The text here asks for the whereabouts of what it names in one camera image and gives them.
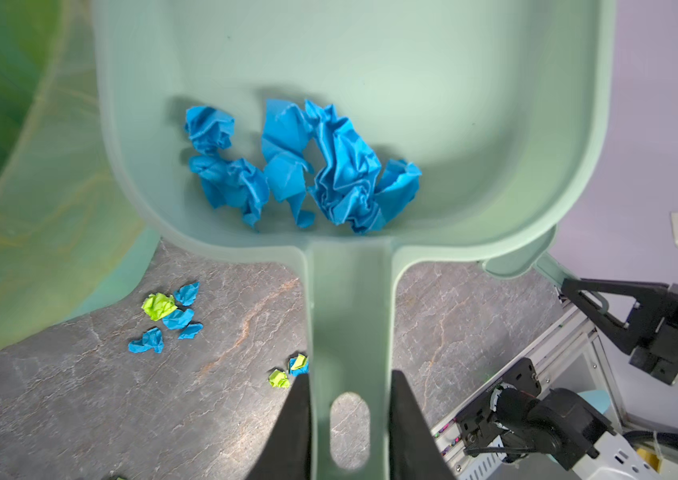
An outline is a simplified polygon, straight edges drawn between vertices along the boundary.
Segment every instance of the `dustpan handle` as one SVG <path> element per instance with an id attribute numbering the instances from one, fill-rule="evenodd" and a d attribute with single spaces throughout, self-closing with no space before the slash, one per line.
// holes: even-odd
<path id="1" fill-rule="evenodd" d="M 323 241 L 307 258 L 305 304 L 310 344 L 312 478 L 389 476 L 394 286 L 391 248 L 375 239 Z M 331 457 L 331 405 L 358 394 L 370 413 L 370 454 L 348 471 Z"/>
<path id="2" fill-rule="evenodd" d="M 545 232 L 544 235 L 541 235 L 525 246 L 521 246 L 508 254 L 484 260 L 480 265 L 483 267 L 483 271 L 499 280 L 517 278 L 533 268 L 549 280 L 550 283 L 561 288 L 565 279 L 573 278 L 578 280 L 578 277 L 559 264 L 548 252 L 555 242 L 557 233 L 558 226 L 555 225 Z M 608 300 L 600 293 L 590 292 L 590 294 L 600 302 L 600 312 L 608 312 Z"/>

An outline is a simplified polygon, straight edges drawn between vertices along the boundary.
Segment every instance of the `dustpan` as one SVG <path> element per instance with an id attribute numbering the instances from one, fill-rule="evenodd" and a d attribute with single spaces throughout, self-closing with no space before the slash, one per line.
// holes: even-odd
<path id="1" fill-rule="evenodd" d="M 613 2 L 94 5 L 104 137 L 126 197 L 191 252 L 293 269 L 307 307 L 312 476 L 386 478 L 395 285 L 416 262 L 499 259 L 512 276 L 543 253 L 602 146 Z M 187 168 L 185 110 L 233 115 L 226 158 L 263 167 L 267 98 L 335 104 L 382 162 L 421 168 L 417 198 L 367 236 L 322 215 L 300 230 L 274 200 L 258 232 L 238 210 L 213 210 Z M 507 255 L 524 267 L 507 267 Z M 329 447 L 331 404 L 344 392 L 370 411 L 371 452 L 353 471 Z"/>

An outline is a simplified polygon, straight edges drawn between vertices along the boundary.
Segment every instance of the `lavender wall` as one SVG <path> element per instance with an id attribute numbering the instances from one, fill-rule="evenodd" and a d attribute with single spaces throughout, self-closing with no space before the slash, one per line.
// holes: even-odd
<path id="1" fill-rule="evenodd" d="M 678 283 L 669 219 L 678 210 L 678 0 L 620 2 L 615 48 L 602 157 L 552 254 L 583 277 Z M 628 413 L 678 428 L 678 383 L 606 349 Z"/>

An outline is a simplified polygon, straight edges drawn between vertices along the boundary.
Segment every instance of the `blue crumpled paper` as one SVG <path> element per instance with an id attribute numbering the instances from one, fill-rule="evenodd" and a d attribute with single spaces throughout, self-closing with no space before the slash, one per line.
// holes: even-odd
<path id="1" fill-rule="evenodd" d="M 187 328 L 181 331 L 179 334 L 179 339 L 182 340 L 195 338 L 195 335 L 197 335 L 201 330 L 203 330 L 202 323 L 190 323 Z"/>
<path id="2" fill-rule="evenodd" d="M 315 186 L 305 187 L 304 170 L 311 173 L 312 166 L 301 152 L 312 138 L 326 167 L 317 172 Z M 391 160 L 377 184 L 381 162 L 334 105 L 321 108 L 307 100 L 303 111 L 292 102 L 267 101 L 262 153 L 267 183 L 277 201 L 288 200 L 298 226 L 314 219 L 301 210 L 305 191 L 333 224 L 349 221 L 356 234 L 365 234 L 384 227 L 419 190 L 421 171 L 404 160 Z"/>
<path id="3" fill-rule="evenodd" d="M 202 157 L 190 159 L 191 172 L 201 178 L 205 197 L 214 208 L 222 205 L 243 210 L 243 221 L 254 227 L 261 208 L 270 199 L 265 175 L 248 160 L 229 162 L 219 157 L 219 149 L 229 148 L 235 133 L 235 119 L 211 107 L 187 110 L 185 131 Z"/>
<path id="4" fill-rule="evenodd" d="M 168 316 L 163 317 L 163 324 L 166 325 L 166 328 L 169 330 L 183 329 L 188 323 L 192 321 L 192 317 L 194 315 L 195 312 L 190 308 L 183 312 L 177 309 L 171 312 Z"/>
<path id="5" fill-rule="evenodd" d="M 211 107 L 192 107 L 187 110 L 185 131 L 192 146 L 201 154 L 213 156 L 219 148 L 230 148 L 230 137 L 235 132 L 235 119 Z"/>
<path id="6" fill-rule="evenodd" d="M 288 201 L 296 225 L 306 228 L 315 214 L 301 209 L 307 196 L 305 170 L 314 174 L 302 151 L 312 139 L 313 127 L 296 104 L 284 100 L 267 100 L 265 129 L 261 134 L 261 152 L 267 160 L 265 177 L 275 200 Z"/>
<path id="7" fill-rule="evenodd" d="M 130 352 L 141 353 L 147 350 L 154 350 L 155 353 L 163 351 L 163 334 L 157 327 L 144 332 L 142 340 L 133 340 L 129 343 Z"/>
<path id="8" fill-rule="evenodd" d="M 174 292 L 174 300 L 184 306 L 190 306 L 193 302 L 195 302 L 195 297 L 198 296 L 199 288 L 200 282 L 184 285 L 182 288 Z"/>
<path id="9" fill-rule="evenodd" d="M 229 162 L 214 157 L 193 157 L 190 171 L 201 178 L 205 197 L 214 208 L 240 208 L 243 221 L 251 228 L 261 218 L 261 208 L 270 199 L 265 175 L 244 158 Z"/>

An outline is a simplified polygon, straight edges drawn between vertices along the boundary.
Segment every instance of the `green bin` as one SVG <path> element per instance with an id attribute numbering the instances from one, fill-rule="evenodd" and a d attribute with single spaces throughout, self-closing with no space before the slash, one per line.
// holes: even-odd
<path id="1" fill-rule="evenodd" d="M 110 171 L 86 4 L 0 0 L 0 349 L 123 298 L 159 239 Z"/>

